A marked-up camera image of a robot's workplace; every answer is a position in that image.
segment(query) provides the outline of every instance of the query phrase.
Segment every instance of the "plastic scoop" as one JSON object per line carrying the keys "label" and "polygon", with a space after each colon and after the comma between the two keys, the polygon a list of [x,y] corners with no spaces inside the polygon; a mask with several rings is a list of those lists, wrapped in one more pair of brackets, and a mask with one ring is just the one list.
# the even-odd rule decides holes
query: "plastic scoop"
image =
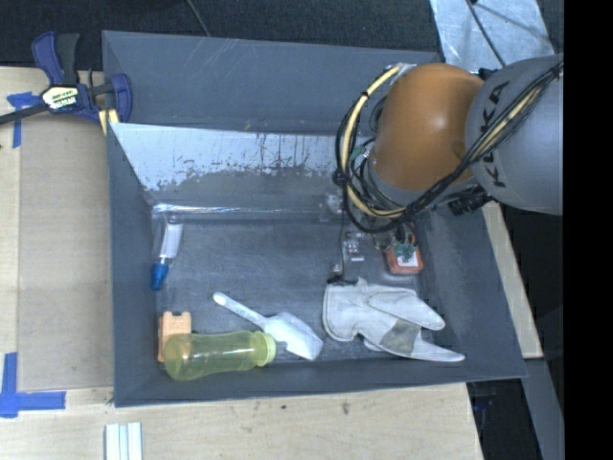
{"label": "plastic scoop", "polygon": [[322,350],[324,342],[296,315],[282,311],[272,317],[264,317],[219,291],[213,294],[213,300],[257,325],[265,333],[272,335],[276,341],[286,343],[286,349],[294,355],[313,360]]}

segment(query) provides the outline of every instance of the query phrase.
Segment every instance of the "black floor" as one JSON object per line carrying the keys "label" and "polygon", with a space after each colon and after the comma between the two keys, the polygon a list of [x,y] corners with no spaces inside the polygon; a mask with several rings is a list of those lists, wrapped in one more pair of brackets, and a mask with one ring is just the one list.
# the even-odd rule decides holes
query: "black floor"
{"label": "black floor", "polygon": [[[537,0],[557,52],[564,50],[563,1]],[[428,0],[193,2],[216,36],[440,51]],[[202,34],[184,0],[0,0],[0,12],[0,64],[33,66],[31,42],[49,30],[80,33],[77,67],[95,70],[102,69],[101,30]],[[562,218],[507,208],[505,220],[563,407]],[[472,392],[487,459],[539,458],[518,380]]]}

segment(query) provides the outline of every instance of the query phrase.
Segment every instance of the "bottle cap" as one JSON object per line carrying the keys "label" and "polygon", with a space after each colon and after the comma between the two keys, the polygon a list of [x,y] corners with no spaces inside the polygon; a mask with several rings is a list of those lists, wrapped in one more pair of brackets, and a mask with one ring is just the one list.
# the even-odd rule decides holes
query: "bottle cap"
{"label": "bottle cap", "polygon": [[275,342],[275,339],[273,339],[272,335],[268,333],[258,331],[258,334],[261,334],[261,336],[264,338],[264,342],[266,343],[266,357],[258,363],[258,366],[264,366],[275,358],[275,355],[277,354],[277,343]]}

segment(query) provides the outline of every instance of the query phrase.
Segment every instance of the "black cable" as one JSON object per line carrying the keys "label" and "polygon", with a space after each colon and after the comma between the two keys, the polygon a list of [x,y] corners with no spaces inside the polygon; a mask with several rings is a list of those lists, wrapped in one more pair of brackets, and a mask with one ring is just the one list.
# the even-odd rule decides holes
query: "black cable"
{"label": "black cable", "polygon": [[496,59],[500,62],[502,66],[507,66],[507,63],[502,59],[502,57],[500,56],[500,53],[498,53],[498,50],[494,46],[494,43],[491,42],[491,39],[489,38],[488,33],[486,32],[486,30],[483,27],[483,24],[481,23],[481,19],[477,16],[477,12],[472,8],[472,4],[470,3],[470,0],[465,0],[465,1],[466,1],[466,4],[468,5],[468,9],[470,10],[470,13],[472,13],[472,18],[475,19],[475,23],[479,27],[479,30],[481,31],[481,34],[483,35],[485,40],[488,42],[488,46],[491,49],[491,51],[494,53],[494,55],[496,56]]}
{"label": "black cable", "polygon": [[195,15],[195,18],[198,20],[198,23],[200,24],[200,27],[202,28],[204,35],[206,35],[207,37],[211,37],[211,33],[209,33],[209,29],[207,28],[207,25],[204,23],[204,20],[202,19],[200,12],[193,4],[193,1],[192,0],[185,0],[185,1],[190,6],[190,9],[192,9],[193,15]]}

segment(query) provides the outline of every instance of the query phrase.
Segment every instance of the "blue clamp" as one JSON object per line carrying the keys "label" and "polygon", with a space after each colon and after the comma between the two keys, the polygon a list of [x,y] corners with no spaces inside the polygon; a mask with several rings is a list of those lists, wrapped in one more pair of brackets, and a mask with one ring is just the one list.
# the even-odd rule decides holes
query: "blue clamp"
{"label": "blue clamp", "polygon": [[[20,94],[10,94],[7,96],[7,101],[14,107],[15,110],[19,110],[22,107],[31,107],[33,105],[42,104],[40,97],[36,96],[32,92],[22,92]],[[12,129],[12,147],[14,149],[21,146],[21,120],[16,120]]]}
{"label": "blue clamp", "polygon": [[36,66],[49,80],[49,87],[39,96],[39,102],[14,112],[0,116],[0,125],[16,122],[41,112],[51,114],[70,114],[96,125],[100,124],[101,108],[96,104],[96,97],[101,94],[114,93],[110,106],[115,108],[122,123],[127,122],[132,112],[132,92],[128,77],[117,74],[110,82],[103,85],[87,87],[79,83],[75,70],[75,50],[78,34],[57,34],[53,31],[41,34],[32,43],[32,54]]}
{"label": "blue clamp", "polygon": [[0,417],[16,418],[22,410],[57,410],[66,408],[66,392],[17,392],[17,353],[4,356]]}
{"label": "blue clamp", "polygon": [[[99,124],[101,109],[93,101],[92,89],[79,83],[79,75],[75,70],[75,50],[78,40],[79,34],[58,34],[55,31],[49,31],[33,41],[32,55],[36,66],[45,72],[49,79],[50,87],[70,85],[78,90],[77,103],[72,106],[52,107],[49,112],[71,114]],[[112,91],[115,92],[115,110],[120,121],[125,122],[132,111],[129,81],[126,75],[118,74],[111,77],[111,84]]]}

